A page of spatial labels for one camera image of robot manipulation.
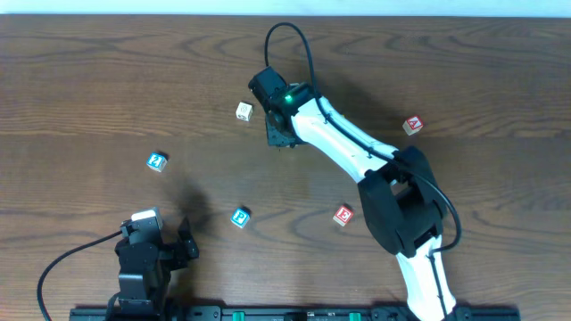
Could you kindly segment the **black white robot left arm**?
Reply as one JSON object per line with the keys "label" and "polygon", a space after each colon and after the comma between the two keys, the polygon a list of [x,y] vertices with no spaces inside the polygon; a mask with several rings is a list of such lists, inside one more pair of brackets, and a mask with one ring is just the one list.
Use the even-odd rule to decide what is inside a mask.
{"label": "black white robot left arm", "polygon": [[120,263],[120,291],[108,301],[106,320],[166,320],[166,295],[171,272],[188,267],[199,257],[190,222],[184,218],[178,237],[165,243],[156,217],[130,219],[120,226],[122,239],[115,246]]}

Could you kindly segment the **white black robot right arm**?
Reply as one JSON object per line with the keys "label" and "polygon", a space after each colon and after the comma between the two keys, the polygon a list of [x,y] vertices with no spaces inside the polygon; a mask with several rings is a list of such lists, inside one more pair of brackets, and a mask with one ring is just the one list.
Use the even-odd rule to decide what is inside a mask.
{"label": "white black robot right arm", "polygon": [[456,209],[435,181],[426,156],[399,150],[369,136],[338,113],[309,84],[253,88],[266,114],[269,143],[309,144],[356,183],[367,228],[395,255],[407,287],[407,305],[420,320],[445,320],[456,300],[448,287],[442,254],[443,220]]}

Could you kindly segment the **red letter A block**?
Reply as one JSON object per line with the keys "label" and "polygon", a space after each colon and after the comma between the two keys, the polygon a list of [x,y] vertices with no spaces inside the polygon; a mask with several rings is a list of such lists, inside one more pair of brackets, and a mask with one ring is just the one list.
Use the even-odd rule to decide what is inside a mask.
{"label": "red letter A block", "polygon": [[407,118],[402,124],[402,128],[408,136],[416,134],[423,126],[424,122],[418,115]]}

